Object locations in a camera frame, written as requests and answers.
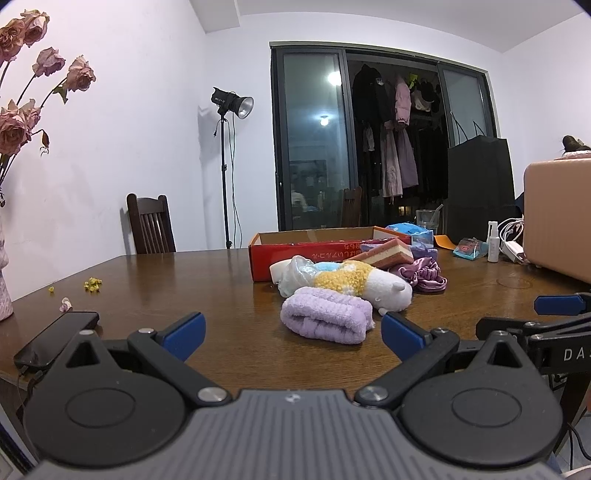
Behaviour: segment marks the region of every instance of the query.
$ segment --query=red cardboard box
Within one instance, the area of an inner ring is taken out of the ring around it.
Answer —
[[[270,281],[269,267],[295,255],[314,262],[341,262],[360,254],[363,240],[394,237],[411,243],[410,236],[377,226],[258,233],[248,245],[252,280]]]

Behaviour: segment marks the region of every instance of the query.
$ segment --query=circular black cover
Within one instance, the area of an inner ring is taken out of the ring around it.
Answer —
[[[404,397],[400,419],[433,454],[498,469],[549,453],[562,412],[536,372],[484,366],[418,384]]]
[[[27,435],[42,457],[87,468],[118,466],[155,452],[180,430],[184,402],[164,381],[73,370],[62,385],[36,391],[25,409]]]

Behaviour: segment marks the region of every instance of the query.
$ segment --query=ceiling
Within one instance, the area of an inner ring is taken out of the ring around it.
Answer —
[[[191,3],[206,32],[237,27],[241,15],[332,12],[435,28],[500,52],[583,11],[574,0],[191,0]]]

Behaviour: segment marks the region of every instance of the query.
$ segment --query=chair backrest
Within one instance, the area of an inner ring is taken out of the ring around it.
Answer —
[[[130,193],[127,208],[137,254],[176,252],[166,195],[151,199]]]
[[[361,220],[361,194],[361,187],[353,190],[343,190],[343,207],[340,216],[340,225],[342,228],[359,226]]]

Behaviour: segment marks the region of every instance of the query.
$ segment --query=closet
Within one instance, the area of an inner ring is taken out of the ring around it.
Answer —
[[[447,198],[448,149],[496,137],[475,69],[369,47],[271,53],[280,230],[339,226],[343,191],[357,186],[360,225],[412,221]]]

